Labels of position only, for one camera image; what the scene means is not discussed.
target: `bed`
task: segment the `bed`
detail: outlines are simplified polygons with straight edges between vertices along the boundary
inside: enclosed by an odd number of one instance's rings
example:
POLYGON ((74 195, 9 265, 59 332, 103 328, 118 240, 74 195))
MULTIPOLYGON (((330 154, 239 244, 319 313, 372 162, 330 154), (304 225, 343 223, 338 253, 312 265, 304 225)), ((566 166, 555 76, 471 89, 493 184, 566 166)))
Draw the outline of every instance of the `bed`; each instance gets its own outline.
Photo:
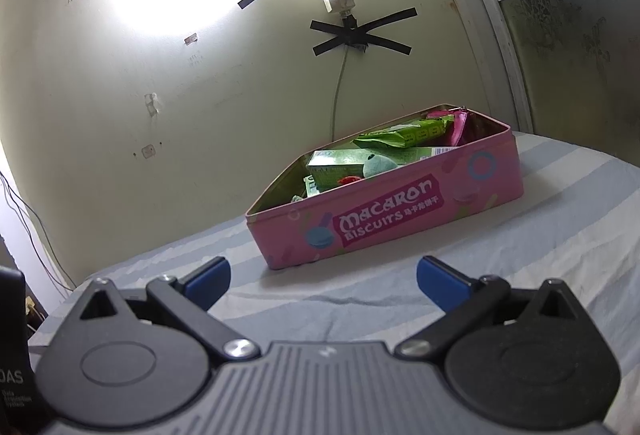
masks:
MULTIPOLYGON (((392 347, 440 317, 417 288, 415 267, 436 255, 469 275, 494 273, 514 287, 563 278, 607 339, 622 368, 606 423, 640 433, 640 169, 604 153, 516 134, 524 196, 410 237, 317 263, 270 271, 240 216, 114 265, 94 277, 143 287, 180 277, 211 256, 232 266, 229 292, 210 314, 257 341, 381 339, 392 347)), ((86 287, 39 328, 46 345, 86 287)))

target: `cable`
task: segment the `cable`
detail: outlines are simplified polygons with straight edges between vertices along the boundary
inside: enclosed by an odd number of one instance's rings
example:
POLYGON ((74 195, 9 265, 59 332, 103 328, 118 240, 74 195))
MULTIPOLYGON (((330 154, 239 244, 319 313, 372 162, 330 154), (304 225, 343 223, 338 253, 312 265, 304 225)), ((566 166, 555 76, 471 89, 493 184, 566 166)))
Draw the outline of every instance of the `cable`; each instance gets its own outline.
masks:
MULTIPOLYGON (((14 212, 16 212, 18 214, 18 217, 20 218, 20 223, 22 224, 22 227, 24 227, 24 230, 27 232, 27 235, 28 235, 29 240, 31 242, 31 246, 33 247, 33 252, 36 254, 36 257, 40 261, 40 264, 42 265, 42 267, 45 270, 45 272, 47 273, 47 276, 49 276, 49 279, 51 280, 52 283, 59 285, 60 287, 62 287, 65 290, 68 290, 69 292, 73 292, 73 289, 70 289, 69 287, 67 287, 66 285, 61 283, 59 280, 57 280, 51 274, 49 268, 47 267, 47 265, 44 263, 44 261, 40 257, 40 253, 38 253, 36 245, 35 245, 35 243, 33 241, 33 237, 31 236, 31 231, 29 230, 29 226, 27 225, 26 219, 25 219, 25 217, 23 215, 22 208, 20 207, 20 204, 18 204, 18 202, 15 201, 14 196, 12 195, 12 193, 15 193, 15 192, 12 190, 12 187, 9 184, 9 181, 6 179, 6 177, 4 176, 4 174, 2 172, 0 172, 0 180, 2 182, 2 189, 4 190, 4 199, 6 200, 7 206, 9 206, 9 208, 11 208, 14 212), (15 204, 15 206, 17 208, 17 211, 9 204, 9 201, 6 199, 6 197, 7 197, 7 189, 9 189, 9 191, 10 191, 8 193, 9 198, 15 204)), ((28 206, 27 203, 24 202, 21 198, 20 198, 20 201, 22 201, 26 206, 28 206)), ((66 299, 68 297, 65 294, 63 294, 58 287, 55 287, 55 288, 63 298, 66 299)))
POLYGON ((18 200, 20 200, 20 202, 22 202, 22 203, 27 207, 27 209, 29 209, 29 210, 30 210, 30 211, 35 215, 35 217, 38 219, 38 222, 40 223, 40 227, 42 228, 42 231, 43 231, 43 233, 44 233, 44 237, 46 238, 47 243, 49 244, 49 250, 51 251, 51 255, 53 256, 54 260, 56 260, 56 263, 58 264, 58 267, 60 268, 60 271, 62 271, 62 272, 63 272, 63 274, 68 278, 68 280, 71 282, 71 284, 72 284, 74 287, 78 287, 78 285, 76 285, 76 282, 75 282, 75 281, 73 281, 73 278, 71 278, 71 277, 68 275, 68 273, 65 271, 65 268, 64 268, 64 267, 62 267, 62 264, 60 263, 60 260, 58 259, 58 256, 56 255, 56 252, 55 252, 55 250, 53 249, 53 245, 51 245, 51 240, 49 240, 49 235, 47 234, 47 228, 44 226, 44 222, 43 222, 43 221, 42 221, 42 219, 40 218, 39 214, 37 214, 37 212, 35 212, 35 210, 34 210, 30 205, 28 205, 28 204, 27 204, 27 203, 22 199, 22 197, 21 197, 20 195, 18 195, 18 193, 16 193, 16 192, 14 191, 14 189, 11 187, 11 184, 9 184, 9 181, 6 179, 6 177, 4 176, 4 174, 3 174, 1 171, 0 171, 0 178, 4 179, 4 180, 3 180, 3 185, 4 185, 4 183, 6 183, 7 187, 9 188, 9 191, 10 191, 11 193, 13 193, 13 194, 16 196, 16 198, 18 198, 18 200))
POLYGON ((338 81, 335 83, 335 93, 334 93, 334 106, 331 110, 331 142, 335 140, 335 113, 338 109, 338 92, 340 92, 340 84, 342 82, 342 75, 344 74, 344 65, 347 64, 347 54, 349 53, 349 46, 344 46, 344 56, 342 57, 342 66, 340 67, 340 74, 338 74, 338 81))

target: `blue ring illustration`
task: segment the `blue ring illustration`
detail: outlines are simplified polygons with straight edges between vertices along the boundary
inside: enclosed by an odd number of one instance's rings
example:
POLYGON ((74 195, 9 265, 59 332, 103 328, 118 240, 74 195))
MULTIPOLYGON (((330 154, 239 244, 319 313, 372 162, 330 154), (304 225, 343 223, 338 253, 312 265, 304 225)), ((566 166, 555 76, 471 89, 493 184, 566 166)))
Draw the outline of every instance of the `blue ring illustration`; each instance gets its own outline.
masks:
POLYGON ((495 157, 493 155, 491 155, 488 151, 479 151, 477 153, 474 153, 473 155, 471 155, 471 158, 469 159, 468 165, 467 165, 467 169, 469 171, 469 175, 471 175, 471 178, 474 180, 487 180, 490 179, 491 177, 494 176, 495 173, 495 167, 496 167, 496 162, 495 162, 495 157), (476 163, 476 161, 479 158, 485 158, 489 161, 490 167, 489 167, 489 171, 487 171, 487 173, 476 173, 476 170, 474 168, 474 164, 476 163))

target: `glass panel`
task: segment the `glass panel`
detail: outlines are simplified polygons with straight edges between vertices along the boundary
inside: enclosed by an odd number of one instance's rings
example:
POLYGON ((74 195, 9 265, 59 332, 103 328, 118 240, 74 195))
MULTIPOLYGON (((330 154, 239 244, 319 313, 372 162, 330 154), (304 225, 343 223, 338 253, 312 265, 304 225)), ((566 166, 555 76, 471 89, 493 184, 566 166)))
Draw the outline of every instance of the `glass panel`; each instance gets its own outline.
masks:
POLYGON ((537 133, 640 165, 640 0, 505 0, 537 133))

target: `beige wall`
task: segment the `beige wall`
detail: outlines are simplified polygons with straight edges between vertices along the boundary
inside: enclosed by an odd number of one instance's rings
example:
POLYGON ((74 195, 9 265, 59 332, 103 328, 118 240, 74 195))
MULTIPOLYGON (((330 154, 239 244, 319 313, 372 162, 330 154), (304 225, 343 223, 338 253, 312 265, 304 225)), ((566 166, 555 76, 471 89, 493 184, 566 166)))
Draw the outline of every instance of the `beige wall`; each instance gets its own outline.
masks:
MULTIPOLYGON (((343 52, 314 57, 331 36, 309 23, 339 18, 320 0, 235 1, 0 0, 0 136, 76 280, 238 216, 329 140, 343 52)), ((374 32, 410 56, 350 52, 338 136, 445 101, 488 113, 452 0, 356 0, 354 15, 412 6, 374 32)))

